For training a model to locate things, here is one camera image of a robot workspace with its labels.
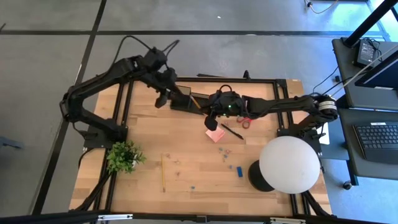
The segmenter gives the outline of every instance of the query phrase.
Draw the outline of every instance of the red scissors handle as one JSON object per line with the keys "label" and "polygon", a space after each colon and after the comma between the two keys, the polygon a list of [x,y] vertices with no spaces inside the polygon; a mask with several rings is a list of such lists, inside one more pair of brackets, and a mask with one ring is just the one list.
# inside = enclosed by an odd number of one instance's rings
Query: red scissors handle
{"label": "red scissors handle", "polygon": [[249,119],[249,118],[244,118],[244,117],[238,116],[238,117],[236,118],[236,121],[237,121],[238,123],[242,123],[242,127],[243,127],[244,129],[247,129],[247,128],[250,127],[251,119]]}
{"label": "red scissors handle", "polygon": [[250,128],[250,123],[251,123],[251,120],[250,120],[250,119],[247,119],[247,120],[243,121],[242,127],[243,127],[244,129]]}

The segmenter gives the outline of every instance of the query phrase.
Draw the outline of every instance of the wooden table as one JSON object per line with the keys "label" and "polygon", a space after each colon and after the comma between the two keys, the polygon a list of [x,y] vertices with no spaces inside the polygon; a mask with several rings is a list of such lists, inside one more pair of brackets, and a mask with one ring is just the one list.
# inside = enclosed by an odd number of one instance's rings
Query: wooden table
{"label": "wooden table", "polygon": [[[303,95],[299,80],[287,80],[289,97]],[[178,82],[190,86],[192,92],[212,94],[222,83]],[[263,83],[229,83],[240,95],[274,99],[272,85]],[[122,102],[126,97],[124,88]],[[102,91],[98,96],[95,114],[112,117],[118,86]],[[261,149],[276,137],[279,127],[277,115],[269,114],[243,129],[236,117],[227,120],[229,126],[244,136],[244,140],[229,132],[214,143],[206,134],[205,117],[174,111],[169,105],[155,108],[158,93],[141,82],[134,82],[127,125],[128,139],[141,145],[147,161],[132,174],[119,173],[112,201],[112,212],[177,213],[207,215],[264,215],[291,216],[288,194],[278,191],[260,192],[248,181],[249,166],[259,158]],[[306,114],[294,112],[295,123]],[[225,150],[231,152],[224,159]],[[92,191],[100,175],[104,149],[95,149],[81,162],[70,208],[79,206]],[[160,158],[164,155],[166,193],[162,191]],[[241,166],[239,178],[236,167]],[[104,188],[100,208],[104,208],[108,187]],[[310,190],[318,203],[331,212],[325,181],[320,173]],[[302,212],[300,195],[298,209]]]}

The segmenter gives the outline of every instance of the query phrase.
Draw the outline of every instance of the desk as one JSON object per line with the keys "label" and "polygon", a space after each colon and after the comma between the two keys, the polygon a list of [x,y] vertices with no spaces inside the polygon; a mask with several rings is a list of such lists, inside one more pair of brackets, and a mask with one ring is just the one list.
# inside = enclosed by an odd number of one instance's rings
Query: desk
{"label": "desk", "polygon": [[343,124],[343,131],[348,145],[349,152],[349,169],[352,169],[355,175],[361,177],[373,177],[382,179],[398,180],[398,165],[397,164],[383,164],[380,162],[367,161],[361,152],[359,142],[356,140],[354,129],[352,125],[358,122],[371,122],[375,119],[383,121],[398,120],[398,113],[388,113],[380,111],[364,111],[364,110],[350,110],[339,109],[341,123]]}
{"label": "desk", "polygon": [[[341,39],[332,40],[332,44],[342,80],[353,77],[361,70],[361,68],[355,67],[352,63],[357,52],[356,48],[350,49],[344,46]],[[397,44],[397,42],[380,42],[379,49],[383,54]],[[344,97],[347,100],[348,107],[398,111],[398,94],[396,91],[356,86],[355,81],[359,78],[361,77],[358,76],[344,88],[346,92]]]}
{"label": "desk", "polygon": [[[356,54],[356,49],[345,47],[341,39],[332,40],[332,44],[342,79],[344,80],[345,78],[352,77],[358,73],[360,68],[355,67],[352,64],[354,55]],[[381,42],[380,50],[383,53],[396,44],[398,43]],[[345,96],[342,96],[337,103],[341,121],[340,129],[342,128],[344,132],[344,138],[346,141],[345,147],[349,154],[347,166],[352,185],[358,185],[356,176],[398,180],[398,173],[396,172],[398,165],[371,162],[364,159],[352,128],[354,123],[366,123],[375,120],[398,120],[398,113],[349,109],[378,108],[385,110],[398,110],[397,92],[355,86],[354,81],[345,87],[345,92]]]}
{"label": "desk", "polygon": [[[190,86],[192,92],[211,94],[224,83],[177,84]],[[270,84],[229,84],[240,95],[274,99]],[[300,81],[287,80],[287,84],[290,97],[303,94]],[[169,105],[157,109],[154,102],[158,94],[154,90],[148,89],[141,82],[134,82],[132,89],[127,138],[142,146],[147,161],[138,165],[132,174],[118,174],[112,212],[292,215],[289,195],[278,191],[259,192],[251,186],[247,175],[249,166],[258,160],[263,146],[276,137],[279,127],[276,114],[253,121],[249,129],[243,129],[236,122],[236,117],[218,119],[228,120],[229,126],[244,136],[244,140],[226,132],[219,142],[213,143],[205,134],[204,116],[174,111]],[[95,114],[103,118],[112,117],[117,92],[117,86],[102,91],[98,96]],[[306,114],[294,112],[293,116],[298,123]],[[231,151],[225,162],[223,154],[219,153],[220,147]],[[79,206],[96,185],[103,154],[104,149],[94,149],[83,158],[70,208]],[[161,154],[165,155],[166,193],[162,192]],[[238,177],[236,166],[243,168],[243,178]],[[323,209],[331,213],[322,173],[310,191]],[[100,208],[104,208],[106,193],[107,186],[104,188]],[[297,197],[298,209],[302,211],[299,195]]]}

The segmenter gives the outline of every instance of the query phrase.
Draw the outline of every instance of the pencil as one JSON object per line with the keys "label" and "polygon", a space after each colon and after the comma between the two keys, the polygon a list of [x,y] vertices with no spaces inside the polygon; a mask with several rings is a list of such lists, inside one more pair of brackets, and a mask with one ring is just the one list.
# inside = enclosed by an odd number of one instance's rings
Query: pencil
{"label": "pencil", "polygon": [[166,184],[164,182],[164,163],[163,163],[163,154],[160,155],[162,157],[162,183],[163,183],[163,192],[166,192]]}
{"label": "pencil", "polygon": [[200,105],[199,103],[194,99],[194,97],[192,95],[189,95],[189,97],[191,98],[191,100],[193,101],[193,103],[197,106],[197,108],[200,110]]}

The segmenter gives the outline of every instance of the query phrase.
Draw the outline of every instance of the black desk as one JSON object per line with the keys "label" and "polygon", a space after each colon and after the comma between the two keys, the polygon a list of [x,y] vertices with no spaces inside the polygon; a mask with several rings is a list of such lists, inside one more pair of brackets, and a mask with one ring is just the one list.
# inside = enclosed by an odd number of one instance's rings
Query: black desk
{"label": "black desk", "polygon": [[[332,40],[332,44],[342,79],[353,77],[361,70],[352,64],[356,49],[345,47],[341,39]],[[398,43],[381,42],[379,49],[383,53],[396,44]],[[353,81],[345,87],[345,93],[337,102],[341,122],[340,124],[336,123],[335,128],[337,126],[342,128],[346,146],[341,145],[340,138],[336,140],[331,138],[330,141],[333,143],[331,147],[345,147],[348,150],[349,158],[347,158],[347,166],[351,184],[358,185],[356,176],[398,180],[398,165],[371,162],[363,157],[352,127],[354,123],[397,121],[398,113],[349,109],[378,108],[381,110],[398,110],[397,92],[355,86]]]}
{"label": "black desk", "polygon": [[330,144],[321,144],[322,156],[319,158],[349,160],[340,119],[329,122],[328,127]]}
{"label": "black desk", "polygon": [[[353,77],[361,70],[352,64],[357,50],[344,46],[341,39],[332,40],[332,44],[342,79]],[[398,43],[381,42],[379,49],[384,53],[395,45],[398,45]],[[389,52],[386,57],[390,56],[392,53],[394,53],[393,50]],[[346,95],[344,97],[346,97],[348,107],[398,111],[398,94],[396,91],[355,86],[354,83],[355,81],[352,81],[345,87]]]}
{"label": "black desk", "polygon": [[[344,136],[348,146],[349,161],[348,169],[350,176],[352,172],[361,177],[373,177],[381,179],[398,180],[398,165],[383,164],[378,162],[371,162],[364,159],[356,140],[354,129],[352,125],[358,122],[371,121],[397,121],[398,113],[380,112],[380,111],[365,111],[352,109],[339,109],[340,120],[343,127]],[[355,184],[356,180],[351,177],[351,183]]]}

